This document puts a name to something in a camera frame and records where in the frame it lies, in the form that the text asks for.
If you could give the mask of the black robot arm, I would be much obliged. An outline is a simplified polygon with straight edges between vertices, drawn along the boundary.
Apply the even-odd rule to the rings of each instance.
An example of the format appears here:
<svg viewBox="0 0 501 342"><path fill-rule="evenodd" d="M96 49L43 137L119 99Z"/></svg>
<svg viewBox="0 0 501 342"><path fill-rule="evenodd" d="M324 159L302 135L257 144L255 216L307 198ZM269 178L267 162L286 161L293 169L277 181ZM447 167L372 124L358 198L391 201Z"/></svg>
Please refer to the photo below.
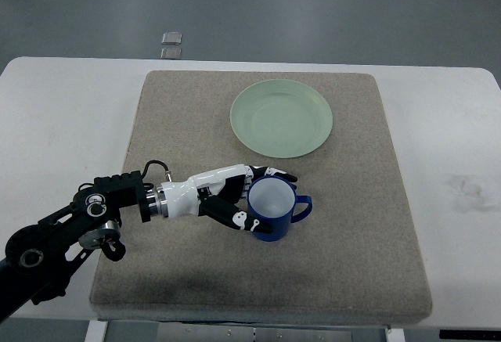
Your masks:
<svg viewBox="0 0 501 342"><path fill-rule="evenodd" d="M125 254L120 241L121 209L138 206L142 221L167 215L164 196L145 182L146 171L95 178L82 184L65 207L15 232L1 261L1 319L28 301L62 297L71 276L94 250L111 261Z"/></svg>

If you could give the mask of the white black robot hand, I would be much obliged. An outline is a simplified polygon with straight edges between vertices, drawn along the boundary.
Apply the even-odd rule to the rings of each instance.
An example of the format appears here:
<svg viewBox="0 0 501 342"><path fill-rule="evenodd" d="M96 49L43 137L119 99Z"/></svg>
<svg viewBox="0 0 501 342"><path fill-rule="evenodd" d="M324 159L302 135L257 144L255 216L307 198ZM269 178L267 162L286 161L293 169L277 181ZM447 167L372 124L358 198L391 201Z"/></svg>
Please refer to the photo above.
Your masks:
<svg viewBox="0 0 501 342"><path fill-rule="evenodd" d="M297 177L274 167L237 164L193 175L184 182L167 180L157 186L150 185L146 189L146 200L153 216L207 216L231 229L270 234L273 227L269 222L251 216L236 205L247 198L251 184L266 175L297 182Z"/></svg>

